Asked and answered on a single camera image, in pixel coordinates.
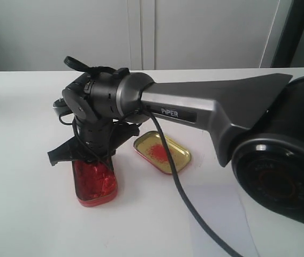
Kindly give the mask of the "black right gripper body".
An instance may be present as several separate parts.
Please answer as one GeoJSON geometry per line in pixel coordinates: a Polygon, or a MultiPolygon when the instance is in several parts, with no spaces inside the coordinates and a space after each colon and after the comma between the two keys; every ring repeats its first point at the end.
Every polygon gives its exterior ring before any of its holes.
{"type": "Polygon", "coordinates": [[[78,118],[72,122],[74,136],[48,152],[51,165],[59,162],[102,162],[110,165],[116,149],[131,137],[139,135],[139,125],[112,119],[100,119],[94,124],[78,118]]]}

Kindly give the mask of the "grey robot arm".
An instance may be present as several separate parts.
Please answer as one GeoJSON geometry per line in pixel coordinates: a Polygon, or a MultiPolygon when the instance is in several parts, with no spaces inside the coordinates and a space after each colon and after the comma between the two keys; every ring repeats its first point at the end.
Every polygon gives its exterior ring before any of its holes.
{"type": "Polygon", "coordinates": [[[113,155],[148,114],[207,131],[221,166],[265,208],[304,224],[304,77],[156,83],[127,68],[82,68],[54,103],[73,114],[74,136],[51,164],[113,155]]]}

